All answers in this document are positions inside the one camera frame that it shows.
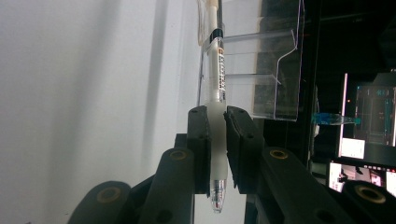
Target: pen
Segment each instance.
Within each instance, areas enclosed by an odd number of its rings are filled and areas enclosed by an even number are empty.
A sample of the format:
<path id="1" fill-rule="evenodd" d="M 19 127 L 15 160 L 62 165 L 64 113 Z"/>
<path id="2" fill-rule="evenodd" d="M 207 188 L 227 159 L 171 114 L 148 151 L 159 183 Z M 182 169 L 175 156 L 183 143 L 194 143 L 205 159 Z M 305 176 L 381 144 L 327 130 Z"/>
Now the pen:
<path id="1" fill-rule="evenodd" d="M 206 34 L 201 34 L 208 45 L 207 63 L 208 79 L 205 80 L 206 94 L 205 106 L 211 133 L 211 162 L 210 162 L 210 200 L 215 213 L 220 213 L 224 204 L 226 182 L 228 175 L 228 162 L 226 152 L 226 125 L 223 114 L 226 110 L 225 101 L 225 69 L 223 32 L 221 29 L 221 0 L 201 0 L 200 10 L 205 6 L 205 16 L 201 17 L 207 22 Z"/>

